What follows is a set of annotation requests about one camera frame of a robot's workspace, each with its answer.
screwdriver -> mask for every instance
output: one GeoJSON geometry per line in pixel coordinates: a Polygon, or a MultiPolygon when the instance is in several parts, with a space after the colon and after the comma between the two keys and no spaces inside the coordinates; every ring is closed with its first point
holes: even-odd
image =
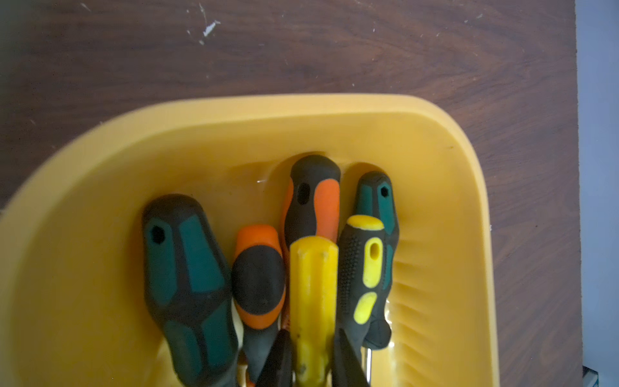
{"type": "Polygon", "coordinates": [[[277,334],[256,387],[292,387],[292,340],[286,329],[277,334]]]}
{"type": "Polygon", "coordinates": [[[285,276],[277,231],[264,224],[242,228],[236,238],[232,292],[244,325],[248,387],[258,380],[277,336],[277,318],[286,294],[285,276]]]}
{"type": "MultiPolygon", "coordinates": [[[[287,269],[290,268],[290,245],[293,242],[312,235],[334,243],[337,241],[340,175],[337,164],[321,155],[305,156],[290,169],[280,233],[287,269]]],[[[290,305],[286,302],[282,326],[287,328],[289,322],[290,305]]]]}
{"type": "Polygon", "coordinates": [[[359,362],[381,285],[384,235],[380,219],[353,215],[346,221],[337,243],[337,323],[346,332],[359,362]]]}
{"type": "Polygon", "coordinates": [[[290,245],[290,337],[299,387],[324,386],[331,368],[337,245],[304,237],[290,245]]]}
{"type": "Polygon", "coordinates": [[[332,387],[370,387],[344,329],[333,338],[332,387]]]}
{"type": "Polygon", "coordinates": [[[393,256],[400,238],[396,205],[391,180],[383,172],[368,172],[359,179],[355,213],[380,219],[385,228],[386,260],[383,266],[382,286],[370,317],[370,328],[363,346],[371,350],[386,348],[391,340],[391,327],[385,320],[385,303],[391,291],[393,256]]]}
{"type": "Polygon", "coordinates": [[[230,267],[202,207],[162,196],[144,209],[142,230],[144,298],[178,378],[187,387],[236,387],[230,267]]]}

teal and black screwdriver handle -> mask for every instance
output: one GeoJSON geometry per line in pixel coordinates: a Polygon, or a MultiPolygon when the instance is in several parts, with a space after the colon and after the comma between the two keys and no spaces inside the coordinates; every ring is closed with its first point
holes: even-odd
{"type": "Polygon", "coordinates": [[[393,187],[383,172],[364,174],[357,185],[355,213],[377,217],[384,224],[386,259],[383,266],[381,288],[370,318],[370,328],[363,346],[371,350],[386,348],[391,340],[391,327],[385,320],[384,309],[393,283],[393,256],[400,238],[393,187]]]}
{"type": "Polygon", "coordinates": [[[187,387],[237,386],[230,267],[200,204],[170,194],[142,216],[144,298],[187,387]]]}
{"type": "Polygon", "coordinates": [[[337,241],[336,329],[342,328],[361,361],[361,345],[370,327],[385,260],[383,223],[372,216],[353,215],[337,241]]]}

dark wood grain surface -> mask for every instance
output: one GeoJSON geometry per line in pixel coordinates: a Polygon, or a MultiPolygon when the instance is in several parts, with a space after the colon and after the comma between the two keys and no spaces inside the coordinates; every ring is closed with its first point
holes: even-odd
{"type": "Polygon", "coordinates": [[[71,139],[153,103],[423,97],[464,128],[487,181],[501,384],[581,385],[574,2],[201,4],[204,15],[185,0],[36,0],[5,14],[15,28],[0,56],[2,203],[71,139]]]}

black and yellow screwdriver handle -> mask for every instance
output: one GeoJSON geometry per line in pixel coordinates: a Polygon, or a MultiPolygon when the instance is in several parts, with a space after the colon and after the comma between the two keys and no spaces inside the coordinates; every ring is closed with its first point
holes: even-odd
{"type": "Polygon", "coordinates": [[[286,295],[286,270],[277,231],[270,225],[242,228],[236,237],[232,292],[243,321],[247,387],[257,382],[277,332],[286,295]]]}
{"type": "Polygon", "coordinates": [[[142,216],[144,298],[187,387],[236,386],[230,267],[200,204],[171,194],[142,216]]]}
{"type": "Polygon", "coordinates": [[[346,221],[337,245],[340,253],[336,321],[361,361],[361,345],[381,288],[384,225],[372,216],[353,215],[346,221]]]}
{"type": "Polygon", "coordinates": [[[290,245],[303,237],[337,241],[340,219],[340,168],[321,155],[305,156],[290,170],[282,212],[282,248],[288,264],[290,245]]]}
{"type": "Polygon", "coordinates": [[[385,320],[384,311],[393,283],[393,256],[400,238],[393,187],[385,173],[368,172],[359,179],[355,213],[377,217],[383,222],[385,228],[386,259],[383,265],[383,278],[372,310],[370,328],[363,341],[364,347],[379,350],[386,348],[391,340],[391,327],[385,320]]]}

yellow plastic bin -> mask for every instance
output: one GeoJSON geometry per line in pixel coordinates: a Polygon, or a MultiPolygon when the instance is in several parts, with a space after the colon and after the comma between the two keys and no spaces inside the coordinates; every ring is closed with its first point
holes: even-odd
{"type": "Polygon", "coordinates": [[[498,386],[475,152],[435,105],[359,94],[165,103],[58,152],[0,219],[0,385],[180,385],[144,304],[144,205],[172,192],[195,197],[231,258],[242,226],[278,224],[290,166],[307,152],[341,167],[342,221],[371,165],[393,182],[393,336],[373,354],[373,386],[498,386]]]}

